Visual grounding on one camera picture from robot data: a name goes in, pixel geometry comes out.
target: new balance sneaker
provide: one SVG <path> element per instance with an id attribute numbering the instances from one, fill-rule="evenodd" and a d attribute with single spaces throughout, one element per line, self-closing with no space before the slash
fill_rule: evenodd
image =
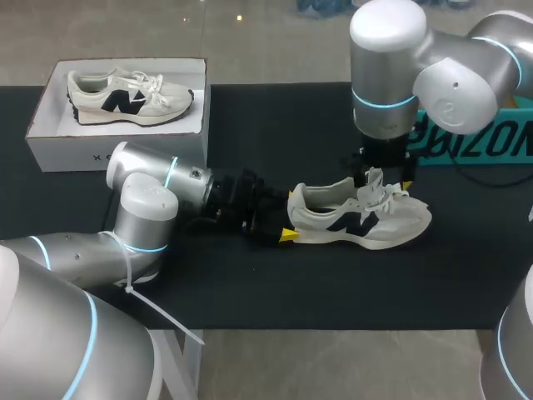
<path id="1" fill-rule="evenodd" d="M 300 236 L 296 243 L 349 241 L 371 250 L 393 248 L 418 237 L 431 222 L 423 202 L 399 184 L 383 186 L 383 172 L 371 169 L 367 184 L 352 177 L 325 187 L 296 186 L 287 203 Z"/>
<path id="2" fill-rule="evenodd" d="M 67 78 L 68 98 L 81 125 L 129 122 L 152 127 L 176 121 L 194 99 L 191 89 L 163 82 L 163 76 L 116 68 L 105 75 Z"/>

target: black work surface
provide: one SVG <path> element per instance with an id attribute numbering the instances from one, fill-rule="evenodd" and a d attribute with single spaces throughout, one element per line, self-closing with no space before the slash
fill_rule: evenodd
<path id="1" fill-rule="evenodd" d="M 41 173 L 33 160 L 24 135 L 41 90 L 0 89 L 0 238 L 97 232 L 107 208 L 103 172 Z M 339 158 L 356 149 L 347 83 L 212 88 L 209 164 L 218 175 L 249 168 L 279 188 L 329 184 L 346 176 Z M 531 167 L 468 171 L 505 182 Z M 434 218 L 414 246 L 270 249 L 195 228 L 137 289 L 190 328 L 493 328 L 533 262 L 533 182 L 487 189 L 453 167 L 421 167 L 411 195 Z M 117 288 L 96 293 L 149 328 L 171 326 Z"/>

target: shoe sole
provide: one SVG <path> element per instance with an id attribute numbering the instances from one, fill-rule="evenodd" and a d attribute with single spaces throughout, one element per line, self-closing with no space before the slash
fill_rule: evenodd
<path id="1" fill-rule="evenodd" d="M 122 114 L 120 113 L 120 116 L 118 116 L 117 112 L 85 112 L 85 111 L 79 111 L 77 107 L 72 102 L 72 99 L 70 98 L 70 95 L 67 92 L 67 98 L 68 101 L 72 104 L 72 113 L 74 114 L 74 119 L 76 119 L 77 123 L 80 125 L 86 127 L 86 126 L 95 126 L 95 125 L 109 125 L 112 123 L 134 123 L 138 127 L 142 128 L 151 128 L 151 127 L 158 127 L 160 125 L 164 125 L 166 123 L 173 123 L 175 121 L 179 121 L 180 119 L 184 118 L 189 110 L 191 109 L 192 103 L 194 102 L 194 94 L 192 94 L 192 101 L 191 104 L 189 104 L 189 107 L 187 107 L 183 111 L 174 112 L 172 114 L 168 114 L 162 117 L 139 117 L 135 114 Z"/>
<path id="2" fill-rule="evenodd" d="M 431 223 L 432 216 L 428 212 L 428 217 L 423 220 L 423 224 L 420 226 L 420 229 L 410 235 L 399 237 L 395 240 L 382 241 L 382 240 L 372 240 L 365 237 L 351 235 L 350 233 L 345 232 L 328 232 L 328 231 L 308 231 L 306 229 L 295 230 L 300 233 L 300 236 L 294 240 L 294 243 L 305 243 L 305 244 L 327 244 L 333 242 L 352 242 L 356 243 L 363 248 L 368 250 L 385 250 L 386 248 L 395 248 L 401 246 L 402 244 L 408 243 L 413 239 L 418 238 L 422 235 L 423 232 L 427 230 Z"/>

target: black cable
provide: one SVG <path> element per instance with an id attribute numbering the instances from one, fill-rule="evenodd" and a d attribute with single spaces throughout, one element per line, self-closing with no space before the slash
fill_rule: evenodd
<path id="1" fill-rule="evenodd" d="M 493 183 L 493 182 L 486 182 L 482 181 L 481 179 L 478 179 L 477 177 L 472 177 L 470 174 L 468 174 L 462 166 L 456 161 L 455 157 L 451 153 L 451 150 L 448 148 L 448 155 L 450 156 L 450 160 L 453 163 L 454 167 L 456 168 L 456 171 L 467 181 L 470 181 L 472 183 L 475 183 L 476 185 L 485 187 L 485 188 L 493 188 L 493 189 L 505 189 L 505 188 L 513 188 L 514 186 L 520 186 L 522 183 L 529 182 L 531 179 L 533 179 L 533 173 L 531 175 L 527 175 L 526 177 L 522 177 L 516 181 L 513 182 L 506 182 L 506 183 Z"/>

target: white shoe box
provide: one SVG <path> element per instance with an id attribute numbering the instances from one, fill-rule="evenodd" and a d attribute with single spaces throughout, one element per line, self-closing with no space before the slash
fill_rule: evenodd
<path id="1" fill-rule="evenodd" d="M 187 114 L 158 127 L 130 122 L 82 126 L 67 98 L 67 75 L 104 74 L 115 67 L 163 76 L 194 92 Z M 209 83 L 204 58 L 108 58 L 59 61 L 48 80 L 27 130 L 26 140 L 44 172 L 107 169 L 113 149 L 132 142 L 185 158 L 204 168 L 207 162 Z"/>

